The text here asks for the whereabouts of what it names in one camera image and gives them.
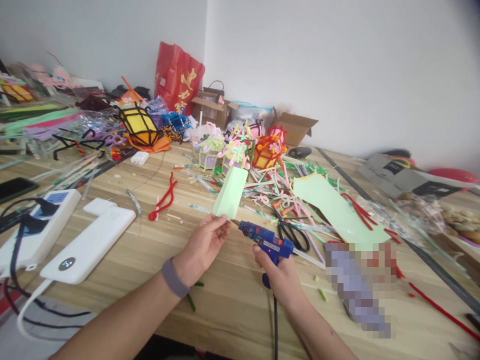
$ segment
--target white charger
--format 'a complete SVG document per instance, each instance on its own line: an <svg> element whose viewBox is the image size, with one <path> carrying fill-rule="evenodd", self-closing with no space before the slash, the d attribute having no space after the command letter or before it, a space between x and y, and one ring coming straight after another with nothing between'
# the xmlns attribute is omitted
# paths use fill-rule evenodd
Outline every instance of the white charger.
<svg viewBox="0 0 480 360"><path fill-rule="evenodd" d="M98 218L40 271L40 276L45 280L32 293L18 315L18 330L30 340L66 341L28 333L23 323L27 307L53 281L66 284L79 284L84 281L136 217L133 210L118 207L113 202L99 198L91 201L83 210L97 215Z"/></svg>
<svg viewBox="0 0 480 360"><path fill-rule="evenodd" d="M143 165L149 159L150 154L144 151L138 151L130 158L132 164Z"/></svg>

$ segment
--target orange lantern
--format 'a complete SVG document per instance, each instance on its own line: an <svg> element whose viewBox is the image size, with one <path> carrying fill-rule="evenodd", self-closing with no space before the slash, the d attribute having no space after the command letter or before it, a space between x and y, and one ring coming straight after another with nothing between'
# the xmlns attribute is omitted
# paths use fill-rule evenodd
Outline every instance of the orange lantern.
<svg viewBox="0 0 480 360"><path fill-rule="evenodd" d="M253 154L253 167L268 169L274 167L279 158L288 150L285 146L285 134L282 126L267 129L267 134L261 136L255 146Z"/></svg>

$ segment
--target hot glue gun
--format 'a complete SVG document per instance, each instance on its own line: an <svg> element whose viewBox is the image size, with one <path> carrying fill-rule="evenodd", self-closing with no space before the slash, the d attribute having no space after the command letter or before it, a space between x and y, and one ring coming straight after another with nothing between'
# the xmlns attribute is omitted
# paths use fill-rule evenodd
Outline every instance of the hot glue gun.
<svg viewBox="0 0 480 360"><path fill-rule="evenodd" d="M248 221L232 220L231 222L238 226L243 235L256 242L275 265L279 264L279 257L288 259L294 252L294 243L287 238L282 240L275 237L273 231ZM261 281L266 288L271 289L269 277L266 273L262 275Z"/></svg>

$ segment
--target smartphone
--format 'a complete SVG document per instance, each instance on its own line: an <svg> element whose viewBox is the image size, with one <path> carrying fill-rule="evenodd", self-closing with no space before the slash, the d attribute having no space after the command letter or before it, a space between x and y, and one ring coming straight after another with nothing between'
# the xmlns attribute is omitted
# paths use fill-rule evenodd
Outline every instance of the smartphone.
<svg viewBox="0 0 480 360"><path fill-rule="evenodd" d="M23 194L38 189L39 185L24 177L17 177L0 184L0 204L9 202Z"/></svg>

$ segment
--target wristband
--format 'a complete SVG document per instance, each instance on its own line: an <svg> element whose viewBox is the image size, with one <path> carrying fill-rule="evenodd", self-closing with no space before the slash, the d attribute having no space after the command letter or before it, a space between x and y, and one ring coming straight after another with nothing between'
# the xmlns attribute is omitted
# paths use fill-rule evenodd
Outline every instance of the wristband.
<svg viewBox="0 0 480 360"><path fill-rule="evenodd" d="M172 259L173 258L171 257L165 261L161 268L161 272L163 273L163 278L165 279L170 290L172 290L179 298L184 298L190 292L190 288L186 286L180 279L177 271L174 268Z"/></svg>

